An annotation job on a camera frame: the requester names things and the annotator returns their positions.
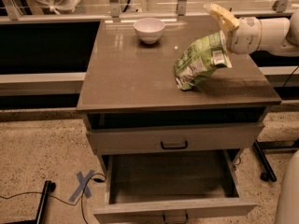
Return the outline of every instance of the drawer handle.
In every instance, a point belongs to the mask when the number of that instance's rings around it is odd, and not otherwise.
[[[186,214],[186,219],[185,220],[182,220],[182,221],[172,221],[172,222],[167,222],[165,215],[163,215],[163,222],[165,224],[186,224],[186,223],[188,223],[188,221],[189,221],[188,214]]]
[[[167,146],[163,141],[160,143],[161,148],[164,150],[175,150],[175,149],[185,149],[188,147],[188,141],[186,140],[185,142],[181,143],[181,146]]]

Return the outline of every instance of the speckled concrete floor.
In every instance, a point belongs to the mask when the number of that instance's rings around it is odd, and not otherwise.
[[[280,105],[265,118],[260,141],[293,140],[299,137],[299,105]],[[0,111],[0,195],[41,191],[45,180],[56,183],[52,195],[68,202],[78,187],[77,173],[102,173],[85,136],[85,127],[74,109]],[[245,149],[236,170],[247,199],[258,206],[245,217],[218,217],[190,220],[191,224],[274,223],[280,184],[291,153],[267,154],[278,181],[260,180],[262,166],[252,149]],[[104,205],[105,184],[90,182],[92,197],[83,199],[88,223],[97,223],[93,209]],[[39,194],[0,199],[0,223],[33,219]],[[49,199],[45,223],[84,223],[81,206]]]

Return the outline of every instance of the green bag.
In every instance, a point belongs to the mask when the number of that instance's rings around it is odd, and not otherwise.
[[[190,90],[209,78],[217,69],[232,67],[227,56],[223,31],[192,42],[175,63],[178,87]]]

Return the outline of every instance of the white bowl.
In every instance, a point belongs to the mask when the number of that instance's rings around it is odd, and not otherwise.
[[[163,34],[165,23],[159,19],[146,18],[134,23],[134,29],[139,37],[146,44],[153,44]]]

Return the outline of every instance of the desk drawer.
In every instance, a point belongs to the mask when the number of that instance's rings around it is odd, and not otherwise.
[[[93,130],[87,132],[98,155],[251,147],[262,123],[211,124]]]
[[[103,223],[176,221],[246,215],[255,202],[240,196],[224,151],[110,156]]]

